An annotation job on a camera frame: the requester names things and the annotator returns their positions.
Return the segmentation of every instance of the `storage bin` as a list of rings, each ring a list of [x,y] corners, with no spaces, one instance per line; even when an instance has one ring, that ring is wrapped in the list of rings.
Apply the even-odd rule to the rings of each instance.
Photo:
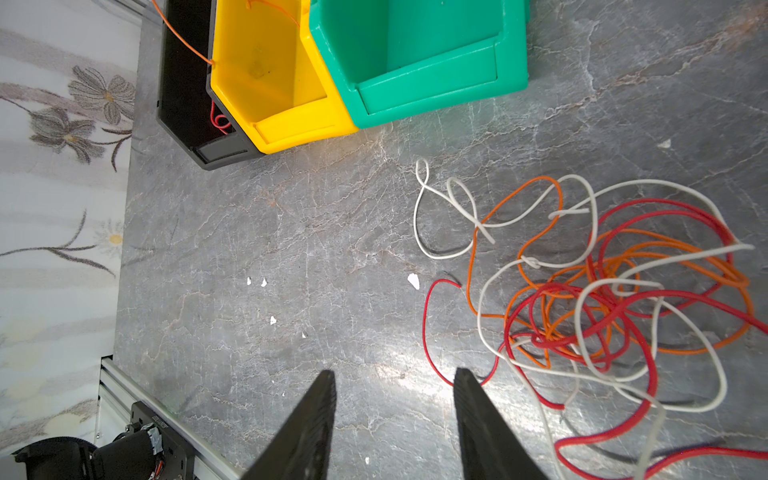
[[[211,93],[266,154],[357,131],[310,35],[309,17],[310,0],[216,6]]]
[[[165,15],[190,45],[208,51],[210,0],[168,0]],[[157,121],[198,165],[213,170],[264,156],[231,118],[233,131],[228,135],[211,124],[208,64],[165,27],[160,62]]]
[[[528,0],[312,0],[352,120],[373,127],[528,86]]]

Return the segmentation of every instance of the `cable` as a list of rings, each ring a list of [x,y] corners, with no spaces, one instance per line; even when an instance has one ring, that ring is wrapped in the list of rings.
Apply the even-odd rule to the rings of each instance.
[[[296,19],[295,19],[295,18],[294,18],[294,17],[293,17],[293,16],[292,16],[290,13],[286,12],[286,11],[285,11],[285,9],[284,9],[283,7],[281,7],[281,6],[279,6],[279,5],[275,5],[275,4],[273,4],[273,3],[269,3],[269,2],[266,2],[265,0],[245,0],[245,6],[246,6],[246,8],[248,8],[249,10],[250,10],[250,4],[251,4],[251,2],[256,2],[256,3],[263,3],[264,5],[267,5],[267,6],[270,6],[270,7],[272,7],[272,8],[274,8],[275,10],[277,10],[278,12],[281,12],[281,13],[282,13],[283,15],[285,15],[286,17],[290,18],[290,19],[291,19],[291,21],[292,21],[294,24],[296,24],[296,26],[297,26],[297,27],[299,26],[299,22],[297,22],[297,21],[296,21]]]
[[[419,174],[419,167],[422,162],[424,163],[425,169],[426,169],[425,179],[422,179]],[[414,230],[414,236],[416,238],[416,242],[419,245],[420,250],[422,250],[422,252],[425,255],[435,260],[455,258],[464,253],[467,253],[470,250],[472,251],[472,254],[470,256],[470,261],[469,261],[469,268],[468,268],[466,299],[467,299],[467,303],[470,310],[476,315],[478,335],[480,336],[481,341],[483,342],[485,347],[488,349],[488,351],[492,352],[496,356],[497,360],[503,359],[508,364],[508,366],[512,369],[512,371],[515,372],[515,374],[517,374],[520,377],[520,380],[523,382],[524,386],[529,390],[529,392],[538,400],[536,402],[537,408],[538,408],[541,420],[543,422],[543,425],[545,427],[545,434],[550,440],[550,446],[552,448],[553,455],[559,460],[559,463],[558,462],[555,463],[555,468],[558,470],[558,474],[561,477],[562,477],[562,471],[560,469],[560,464],[565,465],[568,469],[572,470],[574,473],[576,473],[577,475],[580,475],[583,478],[594,478],[597,480],[602,480],[597,476],[594,476],[592,474],[589,474],[588,472],[584,472],[580,470],[578,467],[570,463],[563,456],[563,454],[561,453],[561,450],[567,446],[587,445],[590,443],[604,442],[606,440],[616,438],[619,435],[623,435],[624,433],[632,430],[632,428],[635,427],[635,425],[638,424],[643,417],[645,417],[645,415],[648,413],[651,407],[656,408],[657,413],[654,416],[654,421],[651,425],[650,431],[647,434],[645,445],[638,459],[638,462],[635,466],[633,478],[635,478],[636,480],[640,480],[641,478],[648,478],[649,476],[655,475],[662,468],[668,465],[671,465],[672,463],[678,462],[684,458],[691,458],[693,456],[698,456],[698,455],[735,455],[735,456],[746,456],[750,458],[761,458],[761,459],[768,458],[768,454],[766,453],[751,452],[746,450],[690,449],[690,450],[681,452],[680,454],[669,455],[666,458],[661,459],[659,462],[653,464],[650,468],[648,468],[650,464],[650,457],[653,451],[655,439],[663,425],[664,418],[666,415],[665,413],[666,410],[674,410],[674,411],[680,411],[680,412],[706,412],[716,408],[724,400],[727,394],[727,378],[722,366],[722,362],[720,361],[720,358],[717,355],[716,349],[720,348],[721,346],[725,346],[729,343],[732,343],[736,339],[740,338],[751,326],[754,326],[757,329],[760,329],[764,333],[768,334],[768,326],[766,326],[764,323],[760,322],[754,317],[754,307],[753,307],[751,298],[749,296],[749,293],[746,291],[746,287],[749,285],[749,280],[733,266],[733,252],[736,252],[739,250],[753,250],[754,247],[751,245],[741,243],[738,239],[736,239],[733,236],[733,234],[730,232],[727,225],[725,224],[725,221],[722,215],[720,214],[719,210],[709,198],[705,197],[704,195],[700,194],[699,192],[693,189],[690,189],[689,187],[685,187],[672,182],[667,182],[665,180],[633,180],[630,182],[623,182],[621,184],[616,184],[611,187],[604,188],[603,190],[599,190],[597,193],[595,193],[591,189],[591,186],[589,185],[589,183],[584,178],[579,177],[578,175],[566,175],[564,177],[561,177],[558,180],[552,180],[548,177],[538,177],[536,179],[533,179],[527,182],[522,187],[518,188],[515,192],[513,192],[513,194],[510,194],[501,203],[499,203],[496,206],[496,208],[494,208],[493,211],[490,212],[485,218],[480,220],[477,212],[475,199],[471,195],[469,189],[460,180],[455,179],[454,177],[449,178],[446,181],[446,190],[448,192],[448,195],[445,195],[442,192],[437,191],[436,189],[430,187],[427,184],[429,182],[429,164],[423,159],[419,159],[416,162],[415,174],[416,174],[417,180],[421,185],[419,196],[414,206],[414,214],[413,214],[413,230]],[[532,184],[536,180],[549,180],[550,182],[552,182],[552,185],[549,186],[545,190],[545,192],[541,194],[541,196],[539,196],[538,199],[522,215],[504,223],[488,222],[492,218],[492,216],[495,214],[495,212],[506,201],[513,198],[519,191],[526,188],[528,185]],[[563,209],[562,207],[562,191],[560,188],[560,182],[565,180],[579,181],[580,183],[582,183],[585,190],[587,190],[588,192],[588,197],[585,200],[583,200],[579,204],[575,204],[573,207],[570,207],[568,209]],[[464,192],[467,194],[469,198],[469,202],[472,206],[472,213],[469,213],[456,200],[455,195],[452,192],[453,184],[459,185],[460,188],[462,188]],[[603,214],[598,219],[596,197],[599,197],[600,195],[605,194],[609,191],[616,190],[620,187],[630,186],[630,185],[640,185],[640,184],[657,184],[657,185],[663,185],[667,187],[674,187],[704,202],[704,204],[711,210],[712,213],[706,212],[705,210],[701,210],[698,207],[693,207],[691,205],[678,202],[676,200],[640,199],[640,200],[632,200],[625,204],[621,204],[617,207],[614,207],[610,209],[607,213]],[[543,230],[542,232],[540,232],[539,234],[531,238],[526,244],[523,245],[523,247],[519,250],[517,258],[515,260],[505,264],[502,268],[497,270],[497,272],[494,275],[492,275],[490,278],[488,278],[488,280],[485,281],[480,292],[480,297],[477,303],[477,309],[475,310],[475,307],[472,305],[470,289],[472,285],[472,269],[474,266],[475,255],[476,255],[478,232],[482,233],[484,237],[486,237],[490,242],[494,243],[495,241],[491,237],[488,229],[507,226],[526,217],[555,188],[558,189],[558,195],[560,196],[560,205],[556,211],[548,215],[548,218],[552,220],[552,222],[549,224],[549,226],[545,230]],[[444,200],[448,201],[463,217],[467,218],[472,222],[473,226],[475,227],[475,230],[472,235],[472,239],[469,242],[469,245],[467,245],[460,251],[449,254],[449,255],[435,255],[429,252],[424,247],[424,245],[422,244],[419,238],[416,218],[417,218],[417,213],[419,209],[419,204],[425,190],[429,190],[435,194],[438,194]],[[589,208],[581,208],[587,203],[589,203]],[[619,227],[614,228],[613,230],[603,233],[602,235],[598,235],[598,229],[600,225],[602,225],[607,218],[609,218],[611,215],[618,212],[619,210],[623,210],[624,208],[632,207],[638,204],[666,204],[666,205],[672,205],[674,207],[680,208],[680,210],[660,210],[660,211],[652,212],[650,214],[641,214],[636,216],[632,220],[624,222]],[[588,238],[588,245],[584,250],[584,252],[576,260],[573,260],[567,263],[547,263],[547,262],[542,262],[537,258],[529,257],[525,255],[525,250],[532,243],[534,243],[536,240],[543,237],[548,231],[550,231],[554,227],[554,224],[557,222],[558,218],[564,215],[569,215],[569,214],[591,214],[591,220],[592,220],[591,221],[592,228],[591,228],[590,236]],[[638,230],[636,228],[631,228],[631,225],[633,225],[634,223],[637,223],[642,220],[650,219],[653,217],[661,217],[661,216],[675,216],[675,217],[683,217],[683,218],[688,217],[693,220],[697,220],[703,223],[704,225],[708,226],[713,232],[715,232],[723,242],[723,246],[709,249],[709,250],[702,250],[700,248],[688,245],[687,243],[681,242],[674,238],[666,237],[659,233],[647,232],[645,230]],[[613,257],[606,257],[605,253],[607,251],[607,245],[619,233],[638,233],[640,235],[649,236],[654,240],[636,244],[630,247],[629,249],[625,250],[624,253],[620,255],[613,256]],[[600,244],[600,248],[598,249],[598,258],[597,258],[597,261],[595,262],[592,259],[592,253],[593,253],[593,250],[597,248],[598,244]],[[649,248],[658,248],[658,247],[671,248],[678,251],[682,251],[683,253],[676,254],[676,255],[668,255],[665,253],[658,253],[657,251],[648,250]],[[725,255],[726,259],[723,261],[718,257],[719,255]],[[645,263],[640,263],[640,264],[635,263],[636,259],[642,259],[642,258],[648,258],[652,260],[647,261]],[[702,260],[702,259],[708,262],[711,266],[715,266],[718,270],[720,270],[721,274],[715,273],[712,270],[708,270],[692,262],[692,260]],[[703,274],[704,276],[707,276],[708,278],[715,281],[714,285],[712,285],[709,289],[707,289],[703,293],[692,293],[692,292],[687,292],[682,290],[666,290],[660,283],[649,281],[649,280],[642,280],[640,277],[641,273],[643,272],[647,272],[649,270],[652,270],[653,268],[660,267],[660,266],[663,267],[673,263],[683,265],[691,269],[692,271],[695,271],[697,273]],[[485,298],[485,294],[489,285],[494,280],[498,279],[506,271],[511,269],[513,266],[516,266],[518,268],[518,270],[520,271],[521,275],[524,277],[528,285],[522,288],[520,291],[518,291],[514,295],[514,297],[511,299],[511,301],[508,304],[505,315],[483,313],[482,301]],[[536,270],[539,270],[542,267],[559,268],[560,270],[552,274],[552,276],[550,277],[547,283],[537,284],[530,281],[529,278],[525,275],[525,270],[523,268],[524,266],[529,266]],[[626,266],[627,268],[625,268],[620,272],[620,269],[623,266]],[[571,276],[570,278],[565,280],[564,283],[556,283],[554,281],[556,278],[566,273],[570,273]],[[588,284],[585,287],[574,286],[573,283],[579,279],[586,280]],[[434,287],[437,283],[439,283],[439,281],[433,283],[432,287]],[[458,288],[461,288],[457,283],[453,283],[453,282],[450,282],[450,283],[454,284],[454,286],[457,286]],[[621,285],[630,286],[631,288],[629,290],[626,290],[625,288],[622,288]],[[744,299],[746,312],[739,311],[737,309],[734,309],[731,306],[728,306],[724,303],[718,302],[710,298],[710,295],[713,292],[717,291],[719,288],[723,286],[731,286],[733,288],[737,288],[740,291]],[[641,291],[642,288],[651,288],[652,290]],[[520,298],[522,294],[526,292],[530,293],[533,290],[534,292],[530,294],[528,298],[526,298],[525,300],[522,300],[513,309],[513,306],[517,303],[518,298]],[[432,292],[432,288],[428,293],[427,303],[425,304],[424,322],[422,323],[422,339],[424,340],[424,342],[425,342],[426,308],[429,303],[429,294],[431,292]],[[679,298],[679,299],[683,299],[684,302],[678,303],[678,304],[672,304],[669,301],[667,301],[668,298]],[[565,299],[565,300],[574,299],[576,300],[576,306],[573,310],[571,310],[570,312],[564,315],[561,315],[557,320],[553,322],[552,319],[550,318],[551,308],[555,300],[560,300],[560,299]],[[592,302],[596,302],[596,303],[594,305],[593,304],[588,305],[587,299],[591,299]],[[639,311],[631,310],[630,307],[632,305],[642,300],[654,301],[654,308],[651,314],[646,314]],[[694,303],[706,304],[708,306],[713,306],[719,310],[729,313],[732,316],[735,316],[736,318],[742,320],[743,325],[733,335],[728,336],[726,339],[721,340],[715,344],[712,344],[701,332],[701,330],[695,325],[695,323],[690,318],[688,318],[687,315],[685,315],[682,312],[684,308],[687,308],[688,306],[693,305]],[[538,304],[540,304],[541,306],[542,327],[539,327],[534,315],[534,307],[535,305],[538,305]],[[525,307],[528,308],[527,322],[518,317],[518,314]],[[590,323],[590,325],[586,328],[582,328],[582,325],[581,325],[582,313],[587,315]],[[596,318],[594,316],[595,313],[600,313],[602,315],[602,318],[601,319]],[[667,315],[675,315],[680,319],[682,319],[683,322],[686,325],[688,325],[688,327],[691,329],[694,335],[703,343],[703,348],[702,349],[660,348],[658,346],[658,320],[660,317],[667,316]],[[488,344],[487,340],[485,339],[482,332],[483,318],[504,319],[505,334],[504,334],[503,347],[506,349],[505,355],[502,354],[502,351],[501,351],[502,349],[494,349],[490,344]],[[640,333],[640,330],[637,328],[637,325],[635,324],[636,320],[632,320],[633,318],[637,320],[643,320],[643,319],[650,320],[650,330],[651,330],[650,345],[649,345],[649,342]],[[558,332],[558,326],[561,325],[566,319],[572,319],[573,326],[574,326],[574,335],[566,336]],[[525,328],[530,329],[530,331],[513,333],[511,331],[511,326],[513,323],[520,323]],[[618,332],[619,335],[622,335],[624,337],[624,342],[621,344],[620,348],[616,349],[615,351],[611,351],[609,349],[609,345],[611,344],[611,334],[614,330]],[[595,353],[590,353],[587,348],[586,339],[593,336],[595,336],[599,340],[601,348]],[[625,376],[616,377],[609,374],[608,371],[611,367],[611,362],[616,358],[619,358],[622,355],[624,355],[627,352],[629,345],[632,343],[639,345],[639,347],[641,348],[641,351],[643,352],[643,356],[645,358],[645,365],[640,367],[637,371],[627,374]],[[535,357],[533,357],[530,353],[526,351],[524,346],[533,346],[539,349],[543,349],[545,363],[539,362]],[[524,353],[537,366],[530,366],[515,360],[515,357],[513,355],[513,349],[518,349],[520,352]],[[555,369],[552,369],[551,363],[550,363],[550,357],[549,357],[550,352],[558,356],[563,356],[564,358],[571,361],[574,371],[562,372],[562,371],[557,371]],[[717,376],[720,384],[720,388],[718,389],[718,392],[714,396],[714,398],[712,398],[708,403],[704,405],[697,405],[697,406],[664,405],[662,402],[659,402],[656,399],[658,376],[656,371],[655,358],[657,354],[673,353],[675,355],[692,355],[692,354],[705,353],[705,352],[708,353],[712,359],[715,370],[717,371]],[[439,373],[437,368],[435,368],[434,364],[432,364],[431,359],[429,359],[429,352],[426,349],[426,342],[425,342],[425,353],[428,356],[428,360],[432,365],[432,368],[438,373],[438,375],[441,378],[445,380],[445,378]],[[590,370],[590,374],[584,375],[579,373],[578,363],[584,364]],[[523,369],[543,372],[549,375],[566,376],[569,378],[574,378],[577,381],[577,385],[563,404],[551,402],[545,399],[536,390],[536,388],[534,388],[534,386],[528,380],[528,377],[523,372]],[[645,391],[636,389],[632,386],[627,385],[628,382],[632,382],[634,380],[640,379],[645,375],[648,375],[648,385]],[[555,442],[554,439],[552,438],[551,431],[548,427],[542,406],[549,406],[550,408],[554,408],[554,409],[564,409],[565,406],[575,397],[575,395],[578,394],[578,389],[579,389],[578,382],[581,379],[586,379],[592,382],[599,382],[604,385],[611,386],[612,388],[616,389],[622,396],[628,398],[633,402],[639,403],[638,409],[629,419],[625,420],[620,425],[617,425],[612,429],[609,429],[606,432],[602,432],[594,435],[572,437],[569,439],[561,439]]]
[[[228,135],[229,132],[227,131],[227,128],[231,127],[232,124],[229,121],[227,121],[227,124],[225,125],[219,124],[219,120],[221,118],[226,120],[227,117],[223,114],[219,114],[216,117],[214,117],[215,111],[216,111],[216,103],[213,100],[211,100],[210,101],[210,122],[214,125],[214,127],[218,128],[221,131],[221,133]]]
[[[213,60],[209,60],[208,57],[206,57],[205,55],[203,55],[200,52],[198,52],[197,50],[195,50],[192,47],[192,45],[188,44],[187,41],[184,40],[181,37],[181,35],[179,35],[178,32],[176,30],[174,30],[173,27],[170,26],[170,23],[168,23],[168,19],[165,18],[165,15],[163,15],[163,11],[160,10],[160,7],[157,5],[157,2],[155,0],[152,0],[152,5],[154,5],[154,9],[157,10],[157,13],[160,15],[160,18],[163,19],[163,23],[165,24],[165,26],[168,27],[168,30],[172,31],[173,34],[176,35],[176,38],[181,40],[181,43],[183,43],[187,48],[189,48],[195,55],[197,55],[198,57],[202,58],[203,61],[205,61],[207,64],[209,64],[209,65],[213,65],[214,64]]]
[[[440,370],[438,370],[437,366],[432,361],[432,357],[429,355],[429,349],[427,348],[427,309],[429,308],[429,297],[432,296],[432,290],[435,289],[435,287],[439,283],[448,283],[450,285],[455,286],[456,288],[459,288],[459,289],[462,288],[462,286],[459,285],[458,283],[452,282],[451,280],[447,280],[445,278],[435,280],[435,282],[432,283],[432,286],[429,287],[429,291],[427,292],[427,298],[424,301],[424,320],[422,321],[422,342],[424,343],[424,354],[427,356],[427,361],[429,362],[429,365],[432,367],[433,370],[435,370],[435,373],[437,373],[437,375],[442,379],[443,382],[453,387],[453,382],[445,378],[443,374],[440,373]],[[504,348],[504,343],[502,343],[499,346],[498,351],[501,352],[502,348]],[[480,386],[485,385],[491,380],[491,378],[493,378],[493,375],[496,373],[497,368],[498,368],[498,357],[496,357],[496,360],[493,362],[493,367],[491,368],[491,372],[480,382]]]

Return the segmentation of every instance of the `marble countertop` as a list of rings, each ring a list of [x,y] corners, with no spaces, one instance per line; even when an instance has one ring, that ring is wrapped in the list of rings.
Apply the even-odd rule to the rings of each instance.
[[[737,254],[737,265],[751,277],[753,294],[765,293],[767,19],[765,2],[744,0],[535,1],[527,90],[206,172],[155,120],[161,27],[148,15],[114,361],[243,467],[317,373],[333,369],[338,403],[329,478],[460,478],[452,391],[424,358],[420,326],[426,287],[446,275],[465,282],[468,259],[434,261],[416,246],[415,159],[429,160],[436,186],[463,179],[481,212],[542,174],[579,173],[596,188],[643,177],[690,185],[716,202],[737,237],[757,246]],[[578,187],[570,191],[571,201],[581,195]],[[673,193],[629,188],[600,206]],[[448,210],[431,195],[422,203],[422,235],[436,250],[460,247],[471,233]],[[483,243],[478,278],[514,258],[545,221],[532,217],[506,230],[497,245]],[[657,227],[682,240],[709,241],[679,222]],[[533,251],[565,258],[583,247],[574,241],[581,238],[547,236]],[[420,290],[407,281],[410,273],[419,275]],[[503,282],[489,309],[522,285],[518,276]],[[764,317],[768,300],[755,295],[755,306]],[[697,308],[691,315],[715,336],[737,327]],[[458,291],[436,290],[430,313],[428,342],[444,372],[467,366],[484,375],[491,359]],[[489,322],[489,335],[497,327]],[[751,332],[720,353],[726,402],[705,414],[670,412],[659,449],[768,449],[768,341]],[[662,399],[704,401],[717,390],[704,356],[660,358],[660,368]],[[558,398],[572,387],[569,380],[533,379]],[[500,369],[486,392],[554,478],[522,384]],[[601,431],[632,411],[599,386],[585,386],[572,407],[549,414],[558,438]],[[582,447],[568,454],[595,474],[627,475],[641,439],[633,433],[600,444],[613,459]],[[754,460],[702,458],[658,478],[764,478],[764,468]]]

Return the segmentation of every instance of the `floral wallpaper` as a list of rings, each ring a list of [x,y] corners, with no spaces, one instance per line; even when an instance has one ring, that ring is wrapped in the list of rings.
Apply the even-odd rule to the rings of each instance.
[[[0,455],[95,440],[138,43],[138,26],[89,0],[0,7]]]

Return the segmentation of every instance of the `tangled wires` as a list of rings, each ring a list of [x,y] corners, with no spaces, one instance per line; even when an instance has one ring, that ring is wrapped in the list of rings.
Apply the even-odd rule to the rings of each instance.
[[[422,165],[425,170],[424,178],[421,177]],[[747,330],[753,327],[761,330],[763,333],[768,333],[768,326],[754,317],[754,306],[746,290],[749,286],[749,280],[733,264],[734,252],[753,250],[754,246],[741,243],[731,233],[720,211],[710,199],[689,187],[665,180],[633,180],[615,184],[595,193],[591,185],[579,175],[566,175],[557,180],[550,177],[536,177],[508,195],[488,215],[481,219],[478,215],[474,197],[460,180],[454,177],[449,178],[446,181],[445,194],[430,187],[428,185],[429,165],[424,160],[416,162],[415,175],[422,186],[413,211],[413,232],[419,248],[426,256],[434,260],[455,258],[467,252],[470,253],[467,285],[465,288],[466,300],[469,309],[476,316],[478,334],[481,341],[495,355],[494,369],[484,379],[483,383],[488,382],[493,377],[499,360],[507,363],[512,371],[517,374],[531,393],[532,398],[536,400],[552,453],[559,461],[555,462],[555,467],[561,478],[564,478],[563,471],[561,470],[562,464],[582,478],[603,480],[601,477],[592,475],[574,465],[564,455],[563,450],[571,446],[592,445],[615,439],[638,425],[650,412],[651,408],[655,408],[655,412],[650,431],[647,433],[644,448],[634,469],[633,478],[635,480],[651,477],[675,462],[699,455],[731,455],[768,460],[768,453],[765,452],[705,447],[685,449],[673,455],[667,455],[653,465],[650,464],[654,444],[666,418],[667,411],[708,412],[715,409],[725,399],[728,388],[727,378],[720,358],[717,355],[717,349],[735,342]],[[561,186],[566,181],[578,182],[586,190],[587,194],[585,200],[568,209],[563,208],[563,190]],[[549,184],[548,188],[523,214],[509,221],[491,222],[496,212],[508,201],[527,187],[540,182]],[[675,188],[696,197],[707,206],[709,211],[675,200],[643,198],[628,201],[598,216],[597,197],[622,187],[642,184],[656,184]],[[456,200],[453,192],[454,185],[458,185],[468,196],[472,209],[471,213]],[[423,245],[419,237],[416,218],[425,190],[433,192],[446,200],[475,226],[472,239],[460,251],[437,255]],[[491,235],[492,229],[512,225],[527,217],[553,190],[556,190],[558,193],[558,209],[548,215],[549,225],[522,245],[515,260],[498,269],[496,273],[485,281],[475,306],[475,303],[472,302],[471,287],[478,234],[480,233],[489,242],[495,243],[495,239]],[[658,207],[659,210],[638,215],[624,221],[618,227],[600,233],[601,228],[604,228],[604,224],[614,215],[640,205]],[[574,214],[586,214],[591,217],[591,232],[588,238],[585,239],[587,246],[581,255],[566,263],[549,263],[526,255],[526,250],[536,240],[550,232],[561,217]],[[658,232],[641,230],[635,225],[643,220],[658,219],[660,217],[694,220],[712,230],[720,239],[722,246],[704,250]],[[618,237],[625,239],[644,237],[647,241],[636,243],[618,255],[608,256],[607,250],[609,245],[617,243],[616,239]],[[664,252],[671,250],[672,254],[661,253],[659,250]],[[695,263],[695,260],[702,260],[710,268]],[[705,276],[712,282],[712,286],[701,293],[669,290],[658,281],[645,280],[643,278],[643,272],[659,269],[673,263]],[[549,268],[555,269],[555,271],[549,276],[548,281],[536,283],[528,277],[525,267],[535,270]],[[504,314],[483,313],[483,301],[486,298],[488,288],[502,274],[513,268],[516,268],[520,273],[526,285],[510,299]],[[450,283],[455,287],[461,288],[457,283],[446,279],[437,280],[432,284],[425,301],[422,338],[429,364],[440,378],[448,382],[432,362],[426,346],[425,329],[429,297],[432,294],[432,290],[440,283]],[[743,298],[743,310],[733,308],[711,297],[713,293],[723,287],[738,290]],[[684,313],[685,309],[697,303],[728,313],[741,320],[743,324],[732,335],[712,344],[701,329]],[[645,304],[645,308],[652,306],[650,313],[645,313],[647,310],[644,311],[643,304]],[[554,311],[567,309],[566,306],[572,306],[573,308],[560,315],[553,314]],[[660,347],[658,323],[659,319],[663,316],[676,316],[681,319],[699,339],[701,344],[703,344],[703,348],[675,349]],[[586,327],[582,324],[583,317],[586,317],[584,319]],[[485,338],[482,328],[483,319],[497,319],[503,322],[504,340],[502,346],[498,349],[491,346]],[[650,340],[646,339],[639,327],[643,326],[644,323],[650,324]],[[644,365],[630,375],[616,376],[612,374],[612,365],[617,359],[627,354],[633,344],[640,348]],[[660,402],[656,398],[659,387],[656,357],[659,353],[676,356],[709,355],[719,380],[720,386],[717,394],[709,402],[701,405],[665,404]],[[516,357],[517,354],[526,356],[531,363],[521,362]],[[553,356],[569,361],[572,371],[554,368],[551,361]],[[588,372],[581,372],[582,368],[586,368]],[[545,398],[537,391],[528,380],[525,371],[573,378],[576,379],[576,387],[563,403],[555,402]],[[644,377],[647,377],[646,388],[640,389],[630,385],[630,382]],[[612,387],[622,396],[637,403],[637,409],[628,419],[606,432],[580,435],[555,441],[547,424],[543,407],[565,410],[568,403],[578,394],[579,382],[581,380],[598,382]]]

